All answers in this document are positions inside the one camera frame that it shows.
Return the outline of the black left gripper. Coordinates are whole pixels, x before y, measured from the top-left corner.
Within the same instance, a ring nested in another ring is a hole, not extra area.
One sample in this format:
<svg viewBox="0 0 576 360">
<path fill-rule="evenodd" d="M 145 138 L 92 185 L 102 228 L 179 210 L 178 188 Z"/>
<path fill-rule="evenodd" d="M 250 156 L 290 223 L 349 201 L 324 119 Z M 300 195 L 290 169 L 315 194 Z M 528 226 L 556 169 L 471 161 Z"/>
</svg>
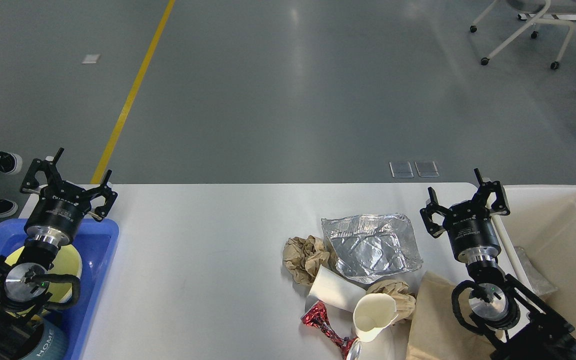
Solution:
<svg viewBox="0 0 576 360">
<path fill-rule="evenodd" d="M 91 189 L 75 184 L 64 185 L 57 169 L 64 148 L 60 147 L 50 159 L 35 158 L 20 185 L 21 194 L 39 195 L 23 229 L 33 242 L 62 248 L 73 243 L 85 215 L 102 222 L 114 206 L 118 193 L 112 189 L 112 170 L 106 170 L 102 182 Z M 37 174 L 42 173 L 46 183 L 42 187 Z M 103 204 L 93 207 L 93 201 L 102 198 Z"/>
</svg>

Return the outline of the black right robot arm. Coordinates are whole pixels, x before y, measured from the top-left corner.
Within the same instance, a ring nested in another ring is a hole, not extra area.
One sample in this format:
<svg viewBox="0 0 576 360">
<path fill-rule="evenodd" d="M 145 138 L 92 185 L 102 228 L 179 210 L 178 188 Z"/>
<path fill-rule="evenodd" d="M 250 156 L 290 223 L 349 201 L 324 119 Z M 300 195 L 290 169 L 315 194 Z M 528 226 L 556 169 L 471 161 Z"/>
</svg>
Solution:
<svg viewBox="0 0 576 360">
<path fill-rule="evenodd" d="M 493 216 L 510 214 L 505 189 L 474 169 L 470 199 L 441 205 L 432 187 L 419 213 L 435 239 L 447 234 L 454 259 L 469 279 L 451 293 L 455 319 L 494 347 L 492 360 L 576 360 L 574 326 L 498 264 L 502 246 Z"/>
</svg>

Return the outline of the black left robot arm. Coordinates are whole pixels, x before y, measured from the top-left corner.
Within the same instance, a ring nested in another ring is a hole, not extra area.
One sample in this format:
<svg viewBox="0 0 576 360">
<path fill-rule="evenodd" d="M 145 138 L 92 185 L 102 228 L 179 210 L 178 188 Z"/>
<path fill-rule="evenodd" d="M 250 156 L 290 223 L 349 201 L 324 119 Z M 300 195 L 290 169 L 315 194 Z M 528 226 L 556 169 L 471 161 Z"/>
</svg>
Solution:
<svg viewBox="0 0 576 360">
<path fill-rule="evenodd" d="M 78 304 L 77 275 L 51 273 L 62 248 L 73 243 L 84 218 L 99 223 L 110 213 L 118 193 L 106 170 L 96 187 L 64 180 L 57 169 L 63 149 L 32 160 L 20 192 L 38 202 L 24 225 L 22 251 L 14 264 L 0 255 L 0 360 L 62 360 L 69 340 L 45 312 L 63 312 Z"/>
</svg>

